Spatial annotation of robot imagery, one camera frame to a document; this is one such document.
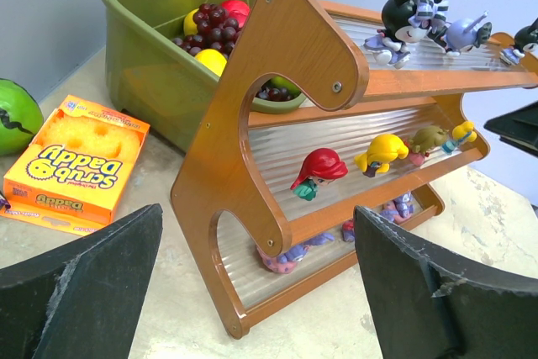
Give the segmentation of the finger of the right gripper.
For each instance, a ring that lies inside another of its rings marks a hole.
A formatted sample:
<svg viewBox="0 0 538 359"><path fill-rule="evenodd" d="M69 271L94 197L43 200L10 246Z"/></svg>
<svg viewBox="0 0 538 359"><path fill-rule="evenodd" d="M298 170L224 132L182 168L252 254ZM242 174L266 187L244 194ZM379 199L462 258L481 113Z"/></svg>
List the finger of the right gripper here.
<svg viewBox="0 0 538 359"><path fill-rule="evenodd" d="M489 119L484 128L507 145L537 156L537 102Z"/></svg>

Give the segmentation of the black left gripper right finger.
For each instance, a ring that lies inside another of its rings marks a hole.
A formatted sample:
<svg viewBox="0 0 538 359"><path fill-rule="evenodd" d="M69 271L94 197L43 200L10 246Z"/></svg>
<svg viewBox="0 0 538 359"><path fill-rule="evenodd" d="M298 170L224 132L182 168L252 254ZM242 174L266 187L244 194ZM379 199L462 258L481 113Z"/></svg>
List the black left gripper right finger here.
<svg viewBox="0 0 538 359"><path fill-rule="evenodd" d="M535 358L537 281L357 206L356 254L385 358Z"/></svg>

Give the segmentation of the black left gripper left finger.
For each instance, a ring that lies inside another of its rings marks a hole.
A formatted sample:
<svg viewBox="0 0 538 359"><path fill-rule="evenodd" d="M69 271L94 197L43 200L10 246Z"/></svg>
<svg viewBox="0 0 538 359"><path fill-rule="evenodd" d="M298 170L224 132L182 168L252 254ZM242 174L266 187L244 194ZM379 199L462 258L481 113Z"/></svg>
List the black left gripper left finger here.
<svg viewBox="0 0 538 359"><path fill-rule="evenodd" d="M3 358L126 358L162 234L160 204L1 270Z"/></svg>

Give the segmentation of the yellow blue small duck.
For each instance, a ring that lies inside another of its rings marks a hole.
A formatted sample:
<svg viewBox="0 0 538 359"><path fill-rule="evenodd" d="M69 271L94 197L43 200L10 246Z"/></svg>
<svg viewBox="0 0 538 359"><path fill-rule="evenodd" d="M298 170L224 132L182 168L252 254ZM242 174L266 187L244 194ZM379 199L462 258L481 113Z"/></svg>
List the yellow blue small duck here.
<svg viewBox="0 0 538 359"><path fill-rule="evenodd" d="M451 136L440 146L440 149L447 155L451 155L456 149L466 142L474 142L477 133L474 130L472 121L464 121L457 125L451 132Z"/></svg>

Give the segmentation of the black figure toy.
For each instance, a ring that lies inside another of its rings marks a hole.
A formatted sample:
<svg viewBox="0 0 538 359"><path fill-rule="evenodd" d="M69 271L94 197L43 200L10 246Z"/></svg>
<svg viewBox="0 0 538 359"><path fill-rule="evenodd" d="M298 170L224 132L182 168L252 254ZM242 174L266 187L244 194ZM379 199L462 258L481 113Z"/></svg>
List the black figure toy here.
<svg viewBox="0 0 538 359"><path fill-rule="evenodd" d="M514 43L501 51L500 60L505 65L518 65L527 53L537 50L537 24L538 19L520 29L514 37Z"/></svg>

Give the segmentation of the brown round toy figure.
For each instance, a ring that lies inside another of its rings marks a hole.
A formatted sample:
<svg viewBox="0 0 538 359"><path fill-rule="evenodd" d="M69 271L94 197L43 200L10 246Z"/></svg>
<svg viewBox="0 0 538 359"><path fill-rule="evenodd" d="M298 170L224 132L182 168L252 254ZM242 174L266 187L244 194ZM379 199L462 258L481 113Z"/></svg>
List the brown round toy figure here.
<svg viewBox="0 0 538 359"><path fill-rule="evenodd" d="M436 147L448 140L448 130L436 125L419 129L414 136L406 139L404 144L409 149L408 158L415 166L422 166L425 159Z"/></svg>

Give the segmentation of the purple bunny pink base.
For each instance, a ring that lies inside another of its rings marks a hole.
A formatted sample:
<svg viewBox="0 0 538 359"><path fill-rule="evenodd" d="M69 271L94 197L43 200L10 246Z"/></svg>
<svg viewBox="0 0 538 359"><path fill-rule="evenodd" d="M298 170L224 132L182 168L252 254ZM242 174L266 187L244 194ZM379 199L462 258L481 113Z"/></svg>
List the purple bunny pink base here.
<svg viewBox="0 0 538 359"><path fill-rule="evenodd" d="M404 193L395 199L386 202L380 215L396 224L402 224L414 214L413 195L411 192Z"/></svg>

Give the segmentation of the purple bunny red bow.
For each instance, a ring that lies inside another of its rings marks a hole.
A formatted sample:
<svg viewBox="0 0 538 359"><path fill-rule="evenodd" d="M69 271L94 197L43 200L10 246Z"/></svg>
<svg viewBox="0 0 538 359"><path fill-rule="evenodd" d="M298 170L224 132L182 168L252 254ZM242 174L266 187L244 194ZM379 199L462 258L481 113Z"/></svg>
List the purple bunny red bow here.
<svg viewBox="0 0 538 359"><path fill-rule="evenodd" d="M341 226L341 232L344 242L354 242L355 241L355 230L354 230L354 221L349 219L345 221Z"/></svg>

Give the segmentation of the purple figure dark wings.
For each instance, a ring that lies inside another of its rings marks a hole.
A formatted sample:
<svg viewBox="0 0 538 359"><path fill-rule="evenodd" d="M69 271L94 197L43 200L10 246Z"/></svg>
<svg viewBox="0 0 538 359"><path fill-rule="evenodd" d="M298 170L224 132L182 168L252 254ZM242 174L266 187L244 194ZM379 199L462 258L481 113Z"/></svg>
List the purple figure dark wings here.
<svg viewBox="0 0 538 359"><path fill-rule="evenodd" d="M452 23L446 23L442 28L431 30L428 37L441 47L450 58L479 48L485 44L492 33L492 23L480 23L488 16L484 11L478 18L461 18Z"/></svg>

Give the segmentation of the yellow duck toy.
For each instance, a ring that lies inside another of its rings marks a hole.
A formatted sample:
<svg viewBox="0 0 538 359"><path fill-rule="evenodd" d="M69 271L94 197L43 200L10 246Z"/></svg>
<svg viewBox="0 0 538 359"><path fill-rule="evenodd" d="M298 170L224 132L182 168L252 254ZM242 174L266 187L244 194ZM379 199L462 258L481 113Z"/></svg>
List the yellow duck toy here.
<svg viewBox="0 0 538 359"><path fill-rule="evenodd" d="M355 156L354 162L364 176L373 178L388 172L392 161L405 159L408 154L409 148L398 136L382 134L372 140L366 152Z"/></svg>

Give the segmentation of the purple figure pink donut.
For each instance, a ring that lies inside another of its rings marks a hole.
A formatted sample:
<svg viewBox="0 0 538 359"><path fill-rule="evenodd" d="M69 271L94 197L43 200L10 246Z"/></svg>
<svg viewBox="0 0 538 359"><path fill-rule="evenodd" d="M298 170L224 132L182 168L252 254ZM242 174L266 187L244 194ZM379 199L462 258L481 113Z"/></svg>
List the purple figure pink donut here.
<svg viewBox="0 0 538 359"><path fill-rule="evenodd" d="M269 271L277 274L289 274L295 269L297 264L304 259L311 247L324 245L334 240L335 237L331 233L323 232L302 243L292 246L288 251L278 256L268 256L260 247L257 247L256 249L261 257L262 264Z"/></svg>

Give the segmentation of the black-headed purple striped figure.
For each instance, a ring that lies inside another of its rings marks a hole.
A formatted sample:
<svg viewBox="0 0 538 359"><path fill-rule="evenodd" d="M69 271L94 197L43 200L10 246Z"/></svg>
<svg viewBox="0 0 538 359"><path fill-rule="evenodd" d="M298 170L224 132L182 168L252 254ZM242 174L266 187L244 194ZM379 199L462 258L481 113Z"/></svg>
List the black-headed purple striped figure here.
<svg viewBox="0 0 538 359"><path fill-rule="evenodd" d="M380 66L402 68L410 59L409 45L446 25L446 0L387 0L381 12L383 27L363 47Z"/></svg>

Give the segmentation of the red heart toy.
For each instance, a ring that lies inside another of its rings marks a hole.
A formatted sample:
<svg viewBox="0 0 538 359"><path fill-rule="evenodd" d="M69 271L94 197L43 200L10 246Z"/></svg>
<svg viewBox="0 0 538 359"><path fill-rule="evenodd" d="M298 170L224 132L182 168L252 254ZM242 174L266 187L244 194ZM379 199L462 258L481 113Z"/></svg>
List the red heart toy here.
<svg viewBox="0 0 538 359"><path fill-rule="evenodd" d="M303 160L299 174L290 190L303 200L316 198L319 188L345 177L348 167L338 153L330 148L318 148Z"/></svg>

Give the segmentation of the orange three-tier ribbed shelf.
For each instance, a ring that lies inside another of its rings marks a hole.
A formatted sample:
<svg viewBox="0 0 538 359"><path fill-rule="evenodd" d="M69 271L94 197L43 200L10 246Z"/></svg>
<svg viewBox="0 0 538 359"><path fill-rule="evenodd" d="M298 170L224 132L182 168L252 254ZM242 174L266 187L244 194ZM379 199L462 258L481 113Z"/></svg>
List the orange three-tier ribbed shelf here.
<svg viewBox="0 0 538 359"><path fill-rule="evenodd" d="M255 267L257 247L275 256L338 226L357 205L376 207L407 191L424 206L408 222L413 228L443 211L432 181L489 152L478 137L451 155L435 152L423 166L399 160L369 178L354 157L376 136L408 137L429 124L452 129L465 120L465 93L537 84L536 54L516 66L500 60L513 41L505 33L454 61L423 40L409 67L379 69L358 43L380 23L375 12L319 0L256 0L251 9L171 190L198 270L234 338L356 262L348 245L333 244L277 280ZM293 98L274 87L275 76L301 93ZM348 173L306 201L290 187L318 148L335 150Z"/></svg>

